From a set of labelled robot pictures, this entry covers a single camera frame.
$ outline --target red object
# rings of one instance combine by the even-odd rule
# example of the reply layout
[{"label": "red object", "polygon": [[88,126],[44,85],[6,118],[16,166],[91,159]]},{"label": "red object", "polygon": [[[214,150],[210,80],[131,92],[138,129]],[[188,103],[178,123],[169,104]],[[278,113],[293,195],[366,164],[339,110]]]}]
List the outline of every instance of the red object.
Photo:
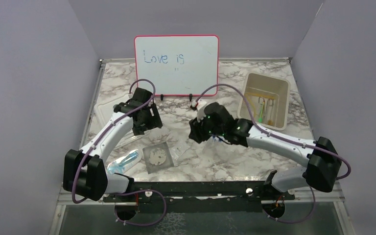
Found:
[{"label": "red object", "polygon": [[[137,60],[136,60],[136,38],[138,37],[201,37],[201,36],[204,36],[204,37],[207,37],[207,36],[214,36],[218,39],[218,50],[217,50],[217,84],[218,84],[218,63],[220,61],[220,38],[215,35],[215,34],[194,34],[194,35],[139,35],[139,36],[136,36],[134,39],[133,39],[133,48],[135,50],[135,63],[136,63],[136,80],[138,80],[138,63],[137,63]],[[218,87],[217,89],[215,90],[215,94],[205,94],[203,96],[214,96],[216,95],[218,92]],[[163,96],[189,96],[190,94],[163,94]],[[201,94],[192,94],[192,96],[200,96]]]}]

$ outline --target gray wall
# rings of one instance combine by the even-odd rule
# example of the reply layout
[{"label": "gray wall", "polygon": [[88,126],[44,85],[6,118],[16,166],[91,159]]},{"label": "gray wall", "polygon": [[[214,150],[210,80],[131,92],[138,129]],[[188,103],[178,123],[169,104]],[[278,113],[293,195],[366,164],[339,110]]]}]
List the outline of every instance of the gray wall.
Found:
[{"label": "gray wall", "polygon": [[217,34],[221,57],[291,57],[323,0],[69,0],[96,53],[134,58],[137,35]]},{"label": "gray wall", "polygon": [[0,235],[48,233],[97,71],[67,0],[0,0]]},{"label": "gray wall", "polygon": [[352,164],[341,184],[357,234],[376,234],[376,1],[327,0],[292,70],[314,134]]}]

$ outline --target marble tabletop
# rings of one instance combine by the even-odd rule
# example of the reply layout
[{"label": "marble tabletop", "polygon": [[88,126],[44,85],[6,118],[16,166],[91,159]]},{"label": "marble tabletop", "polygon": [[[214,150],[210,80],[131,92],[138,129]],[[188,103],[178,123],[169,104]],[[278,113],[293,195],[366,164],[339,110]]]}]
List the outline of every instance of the marble tabletop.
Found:
[{"label": "marble tabletop", "polygon": [[[282,133],[299,138],[313,138],[299,92],[288,61],[261,62],[220,62],[219,83],[230,84],[242,89],[247,73],[257,72],[287,79],[291,84],[287,127]],[[123,96],[130,84],[136,80],[135,63],[107,63],[98,93],[97,103],[112,97]],[[208,102],[218,101],[236,118],[240,96],[228,87],[219,87],[218,94],[207,98]],[[188,138],[188,121],[196,112],[188,108],[187,97],[155,98],[164,126],[155,128],[140,139],[115,149],[107,163],[123,156],[133,149],[167,142],[169,148],[186,143],[189,149],[174,161],[174,167],[148,174],[142,159],[125,174],[136,181],[241,181],[265,180],[274,170],[286,170],[297,163],[277,154],[238,145],[225,145],[207,141],[197,144]],[[102,128],[92,115],[88,141]]]}]

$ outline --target whiteboard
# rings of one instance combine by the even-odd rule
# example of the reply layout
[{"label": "whiteboard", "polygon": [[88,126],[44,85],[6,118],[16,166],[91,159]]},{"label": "whiteboard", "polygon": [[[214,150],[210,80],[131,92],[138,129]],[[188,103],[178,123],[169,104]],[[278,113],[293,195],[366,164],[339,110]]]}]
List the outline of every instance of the whiteboard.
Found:
[{"label": "whiteboard", "polygon": [[[218,83],[216,35],[137,36],[135,59],[137,79],[155,84],[157,95],[200,95]],[[152,91],[149,83],[139,87]],[[217,94],[217,87],[206,95]]]}]

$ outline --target purple cable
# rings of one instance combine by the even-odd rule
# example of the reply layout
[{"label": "purple cable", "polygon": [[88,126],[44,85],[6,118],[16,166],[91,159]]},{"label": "purple cable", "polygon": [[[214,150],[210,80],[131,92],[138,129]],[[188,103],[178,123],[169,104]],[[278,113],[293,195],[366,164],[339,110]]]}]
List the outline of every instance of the purple cable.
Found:
[{"label": "purple cable", "polygon": [[[121,121],[123,118],[129,116],[130,114],[132,114],[132,113],[134,113],[134,112],[136,112],[136,111],[142,109],[143,107],[145,107],[146,105],[148,105],[149,102],[152,101],[153,98],[155,97],[155,91],[156,91],[156,90],[155,90],[155,85],[153,85],[153,83],[152,83],[151,81],[147,80],[147,79],[139,79],[139,80],[134,81],[134,82],[130,85],[129,93],[132,92],[132,87],[133,87],[136,83],[138,83],[138,82],[140,82],[140,81],[145,81],[145,82],[148,82],[148,83],[150,83],[150,84],[152,85],[152,88],[153,88],[152,96],[150,97],[150,99],[149,99],[147,102],[145,102],[145,103],[142,104],[141,106],[139,106],[139,107],[137,107],[137,108],[135,108],[135,109],[133,109],[133,110],[131,110],[131,111],[129,111],[129,112],[123,114],[122,116],[120,116],[119,118],[117,118],[116,120],[114,120],[114,121],[113,121],[114,124],[118,123],[119,121]],[[113,125],[112,123],[110,123],[110,125],[107,126],[107,128],[106,128],[106,129],[100,134],[100,136],[94,141],[94,143],[93,143],[93,146],[94,146],[94,147],[97,146],[97,144],[101,141],[101,139],[104,137],[104,135],[105,135],[105,134],[106,134],[106,133],[107,133],[107,132],[113,127],[113,126],[114,126],[114,125]],[[93,147],[90,147],[89,150],[84,154],[83,159],[81,159],[81,162],[80,162],[80,164],[78,165],[77,171],[75,172],[74,181],[73,181],[73,183],[72,183],[72,190],[71,190],[71,199],[72,199],[72,201],[73,201],[75,204],[82,203],[82,202],[84,202],[84,201],[87,199],[87,197],[85,197],[85,198],[83,198],[83,199],[77,201],[76,198],[75,198],[75,191],[76,191],[76,189],[77,189],[77,182],[78,182],[78,176],[80,175],[80,170],[81,170],[81,168],[83,167],[84,162],[86,161],[87,157],[89,156],[89,154],[90,154],[93,150],[94,150],[94,148],[93,148]]]},{"label": "purple cable", "polygon": [[[252,110],[251,110],[251,108],[250,108],[250,104],[249,104],[249,102],[247,101],[247,99],[244,97],[244,95],[243,95],[243,94],[242,94],[237,88],[233,87],[232,85],[228,85],[228,84],[215,84],[215,85],[212,85],[212,86],[208,87],[205,91],[203,91],[203,92],[201,93],[201,95],[196,99],[196,101],[198,102],[199,99],[200,99],[200,98],[201,98],[201,97],[202,97],[207,91],[209,91],[210,89],[212,89],[212,88],[214,88],[214,87],[218,87],[218,86],[230,87],[230,88],[232,88],[233,90],[235,90],[235,91],[236,91],[236,92],[237,92],[237,93],[243,98],[243,101],[244,101],[244,103],[246,104],[247,110],[249,111],[249,115],[250,115],[251,117],[253,116],[253,114],[252,114]],[[254,118],[251,118],[251,121],[252,121],[253,125],[254,125],[259,131],[261,131],[261,132],[263,132],[263,133],[265,133],[265,134],[269,134],[269,132],[267,131],[267,129],[265,130],[265,129],[261,128],[261,127],[256,123],[256,121],[254,120]],[[291,144],[294,144],[294,145],[297,145],[297,146],[303,146],[303,144],[300,143],[300,142],[296,142],[296,141],[293,141],[293,140],[289,140],[289,139],[287,139],[287,138],[284,138],[284,137],[278,136],[278,135],[273,134],[273,133],[272,133],[270,136],[273,136],[273,137],[275,137],[275,138],[277,138],[277,139],[279,139],[279,140],[281,140],[281,141],[287,142],[287,143],[291,143]],[[336,154],[336,153],[332,153],[331,151],[328,151],[328,150],[323,149],[323,148],[320,148],[320,147],[316,147],[316,146],[314,146],[314,145],[309,145],[309,144],[307,144],[306,147],[308,147],[308,148],[312,148],[312,149],[315,149],[315,150],[319,150],[319,151],[324,152],[324,153],[326,153],[326,154],[330,154],[330,155],[332,155],[332,156],[338,158],[340,161],[342,161],[342,162],[347,166],[347,168],[348,168],[347,173],[345,173],[345,174],[342,175],[342,176],[338,176],[338,177],[336,177],[337,180],[347,178],[347,177],[351,174],[351,166],[350,166],[350,163],[349,163],[347,160],[343,159],[343,158],[342,158],[341,156],[339,156],[338,154]]]},{"label": "purple cable", "polygon": [[139,190],[139,191],[134,191],[134,192],[129,192],[129,193],[117,193],[116,195],[117,196],[129,196],[129,195],[133,195],[133,194],[136,194],[136,193],[149,192],[149,191],[159,194],[159,196],[162,198],[162,201],[164,202],[164,212],[162,213],[161,217],[159,217],[159,219],[157,219],[154,222],[147,223],[147,224],[138,224],[138,223],[133,223],[133,222],[127,222],[127,220],[119,219],[117,210],[115,208],[116,222],[120,221],[124,224],[130,224],[130,225],[141,226],[141,227],[152,226],[152,225],[159,223],[166,215],[166,200],[165,200],[165,197],[160,192],[153,190],[153,189],[144,189],[144,190]]},{"label": "purple cable", "polygon": [[265,210],[263,210],[264,213],[267,215],[268,218],[273,219],[274,221],[280,222],[280,223],[283,223],[283,224],[298,224],[298,223],[304,222],[305,220],[308,220],[309,218],[311,218],[313,216],[313,213],[315,212],[315,208],[316,208],[315,192],[313,191],[312,187],[309,187],[309,188],[310,188],[310,191],[312,192],[313,206],[312,206],[312,209],[310,210],[309,214],[307,214],[307,216],[305,218],[302,218],[302,219],[296,220],[296,221],[285,221],[285,220],[280,220],[280,219],[276,219],[276,218],[269,216],[269,214]]}]

